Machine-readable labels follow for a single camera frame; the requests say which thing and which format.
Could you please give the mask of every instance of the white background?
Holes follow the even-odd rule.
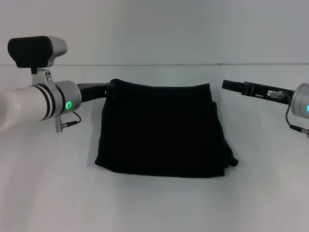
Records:
[[[224,79],[308,83],[308,9],[307,0],[2,0],[0,90],[31,84],[7,42],[37,35],[69,45],[55,81],[210,83],[239,165],[211,179],[109,172],[94,164],[104,99],[86,102],[82,123],[63,133],[50,119],[0,136],[0,231],[309,231],[308,139],[288,128],[286,105],[221,89]]]

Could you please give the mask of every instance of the cable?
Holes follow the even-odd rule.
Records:
[[[76,113],[75,111],[72,111],[73,114],[75,114],[76,116],[78,116],[79,121],[77,123],[80,123],[82,121],[82,118],[78,115],[78,113]]]
[[[291,108],[291,104],[292,104],[292,100],[291,100],[291,97],[290,95],[288,95],[286,92],[284,91],[280,91],[289,101],[289,107],[288,109],[286,110],[286,113],[285,113],[285,120],[286,122],[289,124],[290,128],[295,130],[295,131],[298,131],[300,133],[303,133],[303,130],[306,130],[302,127],[298,127],[298,126],[295,126],[295,125],[291,125],[290,122],[289,122],[289,119],[288,119],[288,114],[289,114],[289,111],[290,111],[290,108]]]
[[[71,127],[71,126],[76,125],[76,124],[78,124],[82,121],[82,118],[78,115],[78,113],[76,113],[75,111],[72,111],[72,113],[75,114],[76,116],[78,116],[79,121],[72,121],[72,122],[64,123],[64,124],[62,124],[62,128]]]
[[[285,95],[285,97],[288,99],[288,101],[289,101],[289,107],[288,107],[288,109],[286,110],[286,113],[285,113],[285,120],[286,120],[286,122],[289,124],[289,126],[291,126],[291,124],[290,124],[290,122],[289,122],[289,119],[288,119],[288,114],[289,114],[289,111],[290,111],[290,108],[291,108],[291,104],[292,104],[292,100],[291,100],[291,97],[290,97],[290,95],[288,95],[286,92],[283,92],[283,91],[281,91],[284,95]]]

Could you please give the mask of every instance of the green indicator light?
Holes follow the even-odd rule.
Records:
[[[66,104],[66,108],[67,108],[67,109],[70,109],[71,106],[72,106],[72,102],[68,101],[67,104]]]

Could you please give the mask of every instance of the black towel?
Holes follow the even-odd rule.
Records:
[[[237,165],[209,84],[111,84],[95,164],[118,173],[199,178],[223,176]]]

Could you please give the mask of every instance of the metal bracket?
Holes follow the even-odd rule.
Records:
[[[50,117],[56,116],[56,132],[62,132],[60,114],[63,108],[63,100],[53,82],[51,71],[49,69],[38,68],[36,72],[32,73],[32,84],[41,85],[49,92],[53,104],[53,112]]]

